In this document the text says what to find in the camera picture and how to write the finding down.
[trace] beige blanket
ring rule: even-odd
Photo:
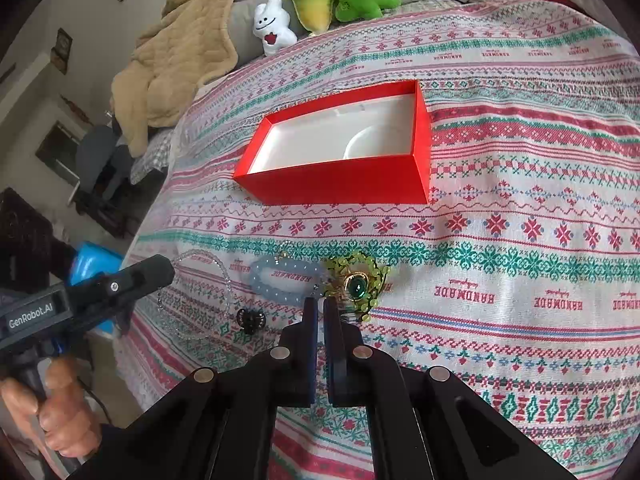
[[[175,126],[198,88],[233,70],[226,30],[233,0],[166,0],[162,21],[138,40],[111,85],[113,111],[131,156],[146,151],[148,126]]]

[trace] red box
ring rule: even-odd
[[[430,158],[420,84],[401,81],[265,116],[233,178],[267,205],[425,204]]]

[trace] green gemstone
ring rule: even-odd
[[[347,282],[347,292],[351,296],[351,299],[357,301],[364,298],[364,295],[367,293],[367,285],[369,284],[364,276],[360,276],[359,274],[351,276]]]

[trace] cable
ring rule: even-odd
[[[86,391],[89,394],[89,396],[93,400],[95,400],[95,402],[98,403],[98,406],[100,406],[100,408],[104,412],[104,416],[107,418],[107,422],[113,426],[113,421],[111,420],[109,412],[107,411],[107,408],[105,407],[104,403],[100,399],[98,399],[98,397],[96,396],[96,394],[93,393],[91,388],[89,388],[86,384],[84,384],[84,382],[82,382],[82,379],[80,379],[80,377],[78,377],[78,383],[80,383],[80,386],[82,386],[82,389]]]

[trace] bed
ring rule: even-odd
[[[433,122],[428,205],[263,206],[231,179],[263,115],[406,79]],[[367,344],[450,368],[578,478],[610,478],[639,433],[639,120],[633,46],[541,0],[417,2],[249,63],[178,124],[127,262],[211,251],[267,327],[244,336],[220,274],[187,269],[166,295],[214,336],[180,338],[150,296],[119,371],[147,409],[196,367],[242,365],[302,314],[252,293],[253,261],[363,250],[392,266]],[[319,345],[317,403],[279,409],[269,477],[372,479],[365,412],[328,404]]]

